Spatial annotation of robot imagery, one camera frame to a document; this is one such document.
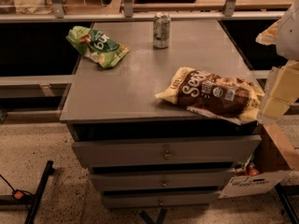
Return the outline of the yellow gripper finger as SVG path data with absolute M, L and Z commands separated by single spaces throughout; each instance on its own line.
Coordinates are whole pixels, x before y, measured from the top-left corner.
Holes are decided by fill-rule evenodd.
M 287 62 L 273 67 L 266 84 L 261 104 L 262 120 L 279 120 L 299 98 L 299 62 Z
M 278 25 L 280 21 L 275 21 L 267 29 L 259 33 L 255 41 L 261 45 L 269 46 L 276 44 L 276 38 L 278 33 Z

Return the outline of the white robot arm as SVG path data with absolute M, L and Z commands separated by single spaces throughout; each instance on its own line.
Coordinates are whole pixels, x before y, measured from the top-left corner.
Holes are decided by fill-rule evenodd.
M 270 124 L 281 119 L 299 98 L 299 0 L 281 19 L 259 33 L 256 42 L 275 45 L 277 55 L 287 59 L 284 66 L 271 70 L 266 81 L 258 121 Z

